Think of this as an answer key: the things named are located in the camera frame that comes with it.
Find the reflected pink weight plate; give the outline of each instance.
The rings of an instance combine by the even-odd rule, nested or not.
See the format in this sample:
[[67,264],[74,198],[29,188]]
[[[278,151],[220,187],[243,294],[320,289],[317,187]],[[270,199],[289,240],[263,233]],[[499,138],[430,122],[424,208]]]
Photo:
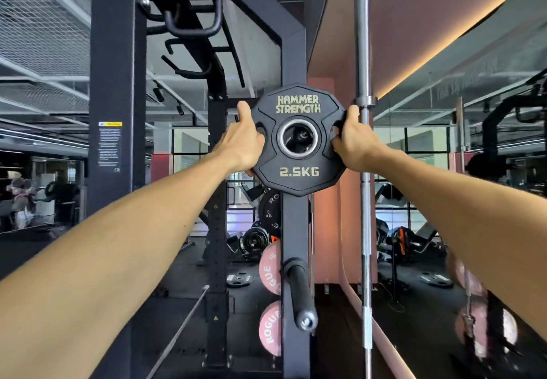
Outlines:
[[260,316],[258,334],[262,346],[274,356],[281,356],[281,301],[266,307]]
[[260,259],[260,279],[272,293],[281,295],[281,243],[273,242],[266,247]]

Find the squat rack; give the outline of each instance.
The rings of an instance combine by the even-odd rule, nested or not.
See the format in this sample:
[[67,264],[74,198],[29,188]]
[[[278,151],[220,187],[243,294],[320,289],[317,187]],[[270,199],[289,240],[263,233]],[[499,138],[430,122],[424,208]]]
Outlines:
[[[197,18],[191,16],[190,1],[193,0],[92,0],[90,214],[144,186],[147,13],[142,5],[146,1],[153,1],[162,11],[164,20],[168,22],[166,25],[170,25],[170,32],[183,36],[181,30],[194,30],[192,33],[197,39],[192,41],[197,41],[199,46],[191,46],[185,40],[175,43],[187,46],[200,66],[202,72],[196,73],[198,77],[195,78],[207,79],[210,147],[215,146],[226,129],[227,110],[236,104],[236,100],[228,98],[222,66],[207,39],[222,26],[222,0],[213,0],[216,10],[220,3],[221,24],[218,23],[217,12],[213,27],[205,30],[197,26]],[[304,27],[276,0],[232,1],[280,46],[281,85],[305,84],[307,59]],[[148,34],[158,31],[148,30]],[[226,345],[229,314],[225,246],[226,182],[215,191],[209,205],[213,206],[209,212],[209,229],[215,236],[211,240],[210,287],[205,299],[209,323],[207,358],[203,360],[203,365],[208,374],[218,373],[218,377],[225,377],[226,370],[230,368]],[[282,245],[282,262],[298,258],[309,264],[308,207],[307,197],[282,196],[282,239],[290,240]],[[277,372],[276,377],[308,379],[311,375],[310,334],[300,331],[295,325],[287,277],[282,288],[281,317],[282,370]],[[134,377],[135,364],[131,357],[131,327],[128,323],[93,377],[129,379]]]

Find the weight plate center hole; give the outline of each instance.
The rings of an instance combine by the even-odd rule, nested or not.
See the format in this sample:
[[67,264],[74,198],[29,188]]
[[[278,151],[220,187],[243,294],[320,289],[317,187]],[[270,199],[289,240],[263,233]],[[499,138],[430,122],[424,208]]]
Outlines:
[[293,159],[302,159],[315,150],[319,142],[316,127],[310,121],[293,119],[286,122],[278,133],[281,151]]

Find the pink curved trim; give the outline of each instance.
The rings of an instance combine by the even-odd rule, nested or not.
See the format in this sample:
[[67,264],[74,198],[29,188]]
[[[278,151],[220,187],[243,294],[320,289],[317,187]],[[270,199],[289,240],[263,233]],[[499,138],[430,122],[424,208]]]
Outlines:
[[[338,186],[338,196],[340,196],[340,186]],[[340,209],[338,209],[338,219],[340,219]],[[346,294],[347,299],[350,301],[352,307],[355,309],[359,317],[362,317],[363,302],[359,299],[357,293],[350,286],[350,283],[346,277],[346,270],[344,269],[344,258],[342,254],[342,234],[338,235],[338,259],[339,259],[339,279],[340,287]],[[407,366],[399,352],[395,349],[393,344],[389,341],[386,334],[379,327],[378,323],[373,319],[373,340],[382,354],[387,365],[393,372],[396,379],[416,379],[416,376],[412,373]]]

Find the forearm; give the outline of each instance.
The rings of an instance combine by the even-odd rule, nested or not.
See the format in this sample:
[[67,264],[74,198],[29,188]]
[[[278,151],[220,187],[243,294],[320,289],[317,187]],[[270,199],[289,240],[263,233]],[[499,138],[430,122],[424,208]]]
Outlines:
[[4,279],[0,376],[88,377],[158,285],[227,170],[213,155],[140,189]]
[[391,149],[379,164],[469,270],[547,338],[547,200]]

